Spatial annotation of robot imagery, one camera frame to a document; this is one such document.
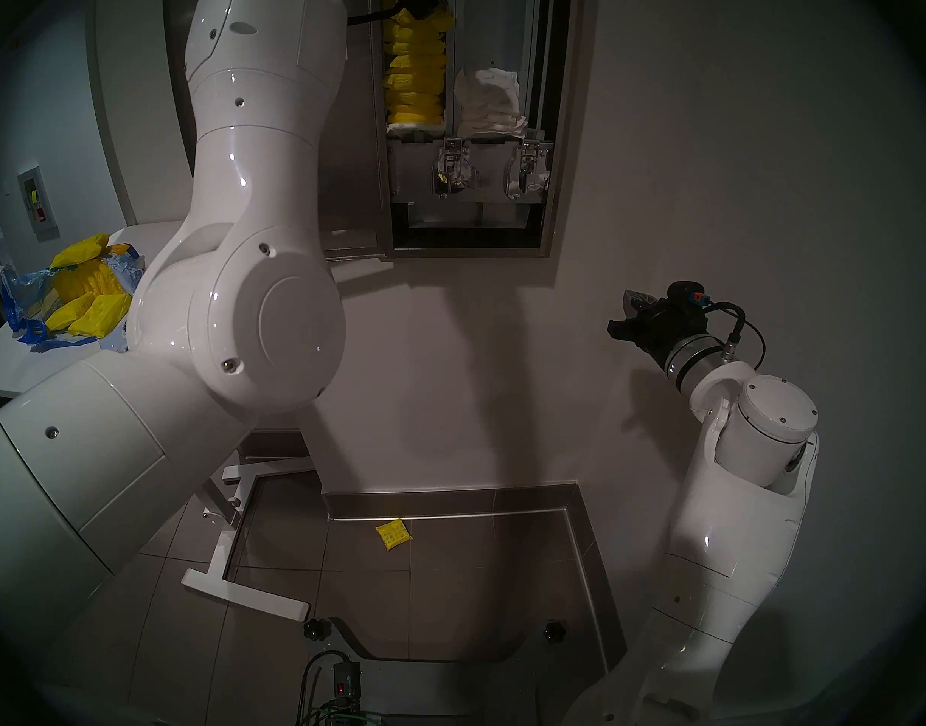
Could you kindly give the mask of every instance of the yellow plastic bag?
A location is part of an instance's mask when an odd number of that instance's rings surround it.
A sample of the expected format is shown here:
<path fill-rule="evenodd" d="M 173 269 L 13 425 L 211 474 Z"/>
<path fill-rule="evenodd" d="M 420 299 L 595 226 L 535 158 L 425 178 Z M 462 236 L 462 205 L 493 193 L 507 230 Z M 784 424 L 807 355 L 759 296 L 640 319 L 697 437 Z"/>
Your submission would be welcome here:
<path fill-rule="evenodd" d="M 442 41 L 396 42 L 385 45 L 386 54 L 428 54 L 429 56 L 438 56 L 445 51 L 446 44 Z"/>
<path fill-rule="evenodd" d="M 389 62 L 389 67 L 425 67 L 442 69 L 446 67 L 446 54 L 439 54 L 438 56 L 431 56 L 429 54 L 398 54 L 392 57 L 392 62 Z"/>
<path fill-rule="evenodd" d="M 130 299 L 129 293 L 97 296 L 86 314 L 70 325 L 70 335 L 107 336 L 130 309 Z"/>
<path fill-rule="evenodd" d="M 57 330 L 68 327 L 71 322 L 79 320 L 86 314 L 86 310 L 90 308 L 94 298 L 96 298 L 96 294 L 88 292 L 57 309 L 46 319 L 48 331 L 50 333 L 57 332 Z"/>
<path fill-rule="evenodd" d="M 413 536 L 410 536 L 409 531 L 406 529 L 406 524 L 399 518 L 396 518 L 391 523 L 376 527 L 376 532 L 378 532 L 379 536 L 382 536 L 385 551 L 387 552 L 395 549 L 399 544 L 405 544 L 413 539 Z"/>
<path fill-rule="evenodd" d="M 396 111 L 389 114 L 388 124 L 409 124 L 416 122 L 420 124 L 443 124 L 442 114 L 417 114 L 413 111 Z"/>
<path fill-rule="evenodd" d="M 50 263 L 50 270 L 55 267 L 79 265 L 88 259 L 97 258 L 103 252 L 103 247 L 107 246 L 107 241 L 110 241 L 108 233 L 98 233 L 88 239 L 78 241 L 76 244 L 71 244 L 53 258 L 53 262 Z"/>
<path fill-rule="evenodd" d="M 383 30 L 387 41 L 419 43 L 420 41 L 440 40 L 440 32 L 425 20 L 412 25 L 400 25 L 395 20 L 387 20 Z"/>
<path fill-rule="evenodd" d="M 421 93 L 440 93 L 446 84 L 446 76 L 440 71 L 413 71 L 412 73 L 387 74 L 383 85 L 392 90 L 410 90 Z"/>
<path fill-rule="evenodd" d="M 99 258 L 90 259 L 75 270 L 60 270 L 53 276 L 53 288 L 64 304 L 68 304 L 86 292 L 97 296 L 123 293 L 123 287 Z"/>
<path fill-rule="evenodd" d="M 399 11 L 393 19 L 400 25 L 418 25 L 423 23 L 436 28 L 440 33 L 446 33 L 447 30 L 451 29 L 453 23 L 455 23 L 453 16 L 446 11 L 446 8 L 440 8 L 425 20 L 415 19 L 406 10 Z"/>
<path fill-rule="evenodd" d="M 408 90 L 387 90 L 385 92 L 385 104 L 396 105 L 414 105 L 415 107 L 435 107 L 442 109 L 440 97 L 432 93 L 416 93 Z"/>

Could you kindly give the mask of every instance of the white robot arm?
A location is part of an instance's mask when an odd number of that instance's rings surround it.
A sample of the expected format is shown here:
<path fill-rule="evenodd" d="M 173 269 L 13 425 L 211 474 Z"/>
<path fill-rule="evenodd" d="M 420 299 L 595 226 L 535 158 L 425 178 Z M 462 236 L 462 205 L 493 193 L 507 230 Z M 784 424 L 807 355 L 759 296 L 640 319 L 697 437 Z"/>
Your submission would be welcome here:
<path fill-rule="evenodd" d="M 137 289 L 130 350 L 0 410 L 0 630 L 27 656 L 260 414 L 311 403 L 334 376 L 345 318 L 319 244 L 317 155 L 346 23 L 340 0 L 199 1 L 191 210 Z"/>
<path fill-rule="evenodd" d="M 725 342 L 712 309 L 736 313 Z M 708 715 L 739 632 L 779 583 L 809 499 L 819 412 L 795 385 L 734 356 L 745 314 L 712 304 L 700 284 L 667 298 L 625 293 L 613 338 L 648 352 L 702 422 L 670 522 L 643 628 L 621 662 L 584 692 L 567 726 L 685 724 Z"/>

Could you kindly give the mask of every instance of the tile floor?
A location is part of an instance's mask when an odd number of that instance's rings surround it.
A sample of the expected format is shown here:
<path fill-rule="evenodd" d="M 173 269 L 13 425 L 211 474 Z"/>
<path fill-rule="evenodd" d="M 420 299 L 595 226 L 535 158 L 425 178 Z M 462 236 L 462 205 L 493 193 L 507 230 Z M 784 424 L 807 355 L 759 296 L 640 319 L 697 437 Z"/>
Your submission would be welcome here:
<path fill-rule="evenodd" d="M 376 657 L 502 658 L 561 619 L 582 655 L 547 685 L 542 723 L 601 675 L 563 512 L 407 521 L 413 541 L 387 552 L 377 522 L 329 521 L 320 489 L 314 473 L 261 482 L 233 579 L 340 617 Z M 191 498 L 57 641 L 42 678 L 176 726 L 291 726 L 301 626 L 180 584 L 207 570 L 218 531 Z"/>

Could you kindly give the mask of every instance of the white wall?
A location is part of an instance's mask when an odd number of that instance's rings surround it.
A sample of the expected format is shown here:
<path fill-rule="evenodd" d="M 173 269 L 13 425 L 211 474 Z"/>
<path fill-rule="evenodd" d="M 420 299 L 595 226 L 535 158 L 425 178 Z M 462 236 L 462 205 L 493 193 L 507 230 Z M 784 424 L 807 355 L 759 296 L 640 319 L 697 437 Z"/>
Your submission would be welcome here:
<path fill-rule="evenodd" d="M 177 123 L 164 0 L 96 0 L 97 71 L 137 223 L 183 221 L 193 179 Z"/>
<path fill-rule="evenodd" d="M 330 491 L 578 479 L 632 636 L 698 424 L 604 327 L 625 287 L 701 280 L 822 414 L 788 574 L 719 681 L 723 712 L 787 707 L 926 595 L 926 87 L 865 0 L 589 5 L 557 254 L 336 268 L 346 353 L 302 431 Z"/>
<path fill-rule="evenodd" d="M 125 225 L 90 96 L 83 8 L 83 0 L 47 0 L 0 54 L 0 222 L 20 273 Z M 16 178 L 33 166 L 43 173 L 60 233 L 43 243 Z"/>

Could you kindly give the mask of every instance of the white metal stand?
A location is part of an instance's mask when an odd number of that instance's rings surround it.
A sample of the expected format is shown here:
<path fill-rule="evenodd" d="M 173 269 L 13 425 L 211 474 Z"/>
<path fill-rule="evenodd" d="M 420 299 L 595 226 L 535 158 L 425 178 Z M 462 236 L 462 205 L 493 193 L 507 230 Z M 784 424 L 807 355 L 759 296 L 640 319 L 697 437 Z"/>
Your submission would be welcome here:
<path fill-rule="evenodd" d="M 203 504 L 209 505 L 204 508 L 204 515 L 216 523 L 220 521 L 225 527 L 221 529 L 221 535 L 218 536 L 218 543 L 214 547 L 214 555 L 211 557 L 207 573 L 188 569 L 181 583 L 187 588 L 212 595 L 222 601 L 257 609 L 277 617 L 293 619 L 296 622 L 304 622 L 310 606 L 307 602 L 274 593 L 265 593 L 255 588 L 248 588 L 248 586 L 240 586 L 238 583 L 225 580 L 225 575 L 231 563 L 232 551 L 238 542 L 238 534 L 244 522 L 244 510 L 248 505 L 255 482 L 266 476 L 301 473 L 314 469 L 311 458 L 286 458 L 252 465 L 228 465 L 224 469 L 222 479 L 226 484 L 238 484 L 238 489 L 230 500 L 226 500 L 212 480 L 205 481 L 198 490 L 198 499 Z"/>

